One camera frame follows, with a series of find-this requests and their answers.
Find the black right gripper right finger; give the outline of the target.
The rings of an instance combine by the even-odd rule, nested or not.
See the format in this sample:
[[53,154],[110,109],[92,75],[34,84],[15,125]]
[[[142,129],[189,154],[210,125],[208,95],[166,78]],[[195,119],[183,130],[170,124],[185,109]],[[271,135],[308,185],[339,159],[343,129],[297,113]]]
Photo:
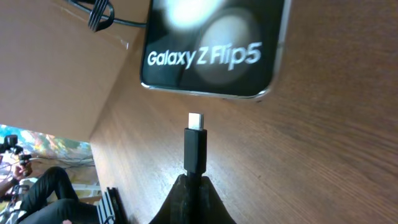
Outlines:
[[228,213],[210,178],[207,176],[201,178],[200,223],[236,224]]

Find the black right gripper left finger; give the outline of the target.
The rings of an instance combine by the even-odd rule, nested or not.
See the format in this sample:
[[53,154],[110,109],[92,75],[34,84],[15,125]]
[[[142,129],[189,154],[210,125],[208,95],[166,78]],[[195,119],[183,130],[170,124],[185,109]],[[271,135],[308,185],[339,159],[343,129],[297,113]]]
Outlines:
[[149,224],[189,223],[189,204],[187,176],[180,174],[161,208]]

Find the black Galaxy flip phone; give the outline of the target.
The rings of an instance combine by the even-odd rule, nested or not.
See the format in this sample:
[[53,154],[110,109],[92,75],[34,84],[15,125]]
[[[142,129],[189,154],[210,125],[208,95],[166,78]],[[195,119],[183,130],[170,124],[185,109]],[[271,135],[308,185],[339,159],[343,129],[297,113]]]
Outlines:
[[279,74],[291,0],[152,0],[140,81],[150,90],[251,99]]

